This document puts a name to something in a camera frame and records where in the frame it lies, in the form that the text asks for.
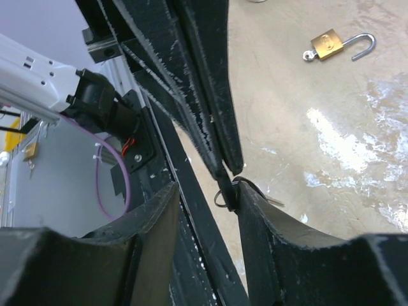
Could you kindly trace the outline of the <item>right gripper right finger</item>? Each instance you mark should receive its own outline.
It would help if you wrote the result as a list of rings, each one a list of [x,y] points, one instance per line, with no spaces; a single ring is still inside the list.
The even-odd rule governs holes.
[[[252,305],[407,304],[407,235],[343,240],[297,221],[245,182],[238,191]]]

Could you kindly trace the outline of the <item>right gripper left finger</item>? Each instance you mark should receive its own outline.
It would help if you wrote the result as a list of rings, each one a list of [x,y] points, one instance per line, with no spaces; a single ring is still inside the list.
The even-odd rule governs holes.
[[[2,305],[167,305],[179,187],[82,238],[1,229]]]

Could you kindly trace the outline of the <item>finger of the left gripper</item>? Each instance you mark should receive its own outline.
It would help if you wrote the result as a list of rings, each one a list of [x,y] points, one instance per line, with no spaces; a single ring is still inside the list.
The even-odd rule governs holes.
[[[224,171],[210,110],[171,1],[100,1],[140,89],[190,137],[215,179]]]
[[[217,142],[233,174],[244,167],[228,71],[228,1],[174,1],[186,32],[208,109],[214,120]]]

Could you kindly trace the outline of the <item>black key bunch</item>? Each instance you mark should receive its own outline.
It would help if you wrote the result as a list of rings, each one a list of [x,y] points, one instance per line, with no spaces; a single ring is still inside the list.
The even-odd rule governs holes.
[[[236,176],[232,180],[227,171],[224,171],[219,177],[216,178],[219,190],[214,196],[214,204],[220,208],[227,208],[230,212],[234,212],[240,208],[240,183],[244,182],[251,187],[256,193],[258,193],[269,204],[276,205],[278,207],[285,207],[283,202],[271,198],[251,180]]]

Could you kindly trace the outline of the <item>small brass padlock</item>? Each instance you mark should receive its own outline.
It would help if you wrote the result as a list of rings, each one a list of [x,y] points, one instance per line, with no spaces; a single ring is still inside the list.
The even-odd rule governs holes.
[[[365,50],[354,55],[351,58],[352,61],[357,61],[358,59],[365,57],[375,49],[377,45],[375,36],[370,33],[359,33],[345,41],[342,41],[338,34],[333,29],[330,29],[310,41],[312,48],[304,51],[302,59],[306,62],[312,62],[315,59],[325,61],[332,56],[343,52],[349,45],[361,40],[369,41],[370,45]]]

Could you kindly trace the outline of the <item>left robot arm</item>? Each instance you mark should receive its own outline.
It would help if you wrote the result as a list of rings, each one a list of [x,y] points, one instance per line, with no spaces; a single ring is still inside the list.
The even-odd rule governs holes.
[[[228,71],[227,1],[78,1],[96,62],[120,57],[140,90],[190,137],[211,176],[244,160]],[[136,113],[105,76],[1,37],[1,101],[128,139]]]

